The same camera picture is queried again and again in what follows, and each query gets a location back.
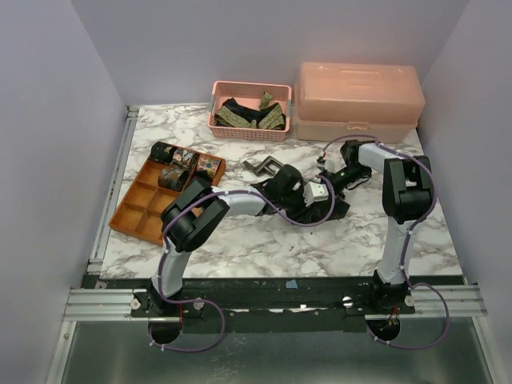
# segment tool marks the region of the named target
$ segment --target screw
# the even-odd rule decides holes
[[[96,290],[104,290],[106,288],[106,282],[96,282],[94,287]]]
[[[132,310],[138,310],[141,307],[141,302],[134,298],[130,303],[130,308]]]
[[[342,300],[343,302],[343,306],[345,308],[352,308],[352,306],[354,305],[354,301],[352,300],[352,298],[350,296],[345,296]]]
[[[194,307],[195,310],[201,310],[205,306],[205,303],[195,302],[194,304],[192,304],[192,306]]]
[[[414,298],[409,294],[404,298],[403,302],[406,306],[414,306]]]

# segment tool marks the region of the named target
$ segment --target white wall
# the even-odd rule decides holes
[[[68,0],[0,12],[0,375],[43,383],[126,109]]]
[[[512,378],[512,2],[471,0],[423,89],[420,134],[457,254]]]
[[[304,61],[423,78],[468,0],[72,0],[127,104],[205,102],[216,80],[293,85]]]

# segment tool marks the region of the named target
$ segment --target white marble surface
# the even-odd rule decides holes
[[[214,138],[206,126],[206,105],[148,106],[141,108],[118,203],[158,140],[225,158],[220,187],[234,188],[261,181],[242,164],[259,163],[271,154],[315,174],[322,143],[293,138],[259,142]],[[341,166],[340,144],[328,156]],[[397,147],[420,154],[415,131]],[[386,239],[387,218],[382,209],[382,176],[346,193],[348,215],[315,228],[292,226],[277,215],[236,217],[222,221],[204,246],[190,258],[185,276],[194,278],[369,276],[374,272]],[[102,278],[149,278],[156,270],[161,248],[112,230],[106,248]],[[414,245],[411,274],[461,274],[440,205],[423,223]]]

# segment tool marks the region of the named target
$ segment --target metal frame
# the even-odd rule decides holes
[[[116,158],[115,167],[109,185],[98,231],[90,253],[88,274],[100,274],[105,257],[106,244],[110,234],[107,223],[114,213],[116,201],[121,189],[122,176],[130,153],[130,145],[138,120],[139,107],[128,109],[125,129]],[[72,290],[68,297],[58,342],[55,348],[46,384],[62,382],[66,363],[73,343],[76,325],[79,322],[178,322],[179,318],[132,318],[130,316],[134,293],[138,290]],[[474,321],[476,334],[482,346],[484,358],[490,371],[491,379],[496,384],[508,383],[502,358],[496,347],[487,321],[487,311],[478,286],[437,286],[447,300],[452,317],[471,317]],[[443,318],[444,308],[438,296],[427,288],[418,288],[412,293],[415,314],[402,314],[401,318]],[[382,318],[378,315],[367,315],[366,319]]]
[[[99,274],[102,270],[103,259],[105,257],[106,244],[108,243],[110,227],[107,225],[115,211],[116,202],[121,190],[122,176],[124,175],[128,155],[130,154],[131,141],[134,136],[137,125],[139,107],[131,106],[128,109],[125,129],[121,137],[118,156],[114,164],[112,176],[110,177],[109,193],[103,204],[102,216],[98,225],[98,231],[94,237],[94,243],[89,256],[89,265],[87,272],[90,274]]]

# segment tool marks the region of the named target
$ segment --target orange tray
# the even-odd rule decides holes
[[[180,146],[173,147],[193,151]],[[203,152],[193,152],[200,155],[204,154]],[[204,155],[221,161],[212,182],[212,186],[217,186],[226,171],[226,160],[211,154]],[[110,220],[110,228],[122,234],[128,234],[153,244],[162,245],[162,220],[160,220],[160,214],[188,187],[194,175],[194,172],[190,172],[190,176],[180,192],[168,190],[158,186],[158,176],[160,171],[166,166],[168,165],[151,161],[149,158],[146,160]]]

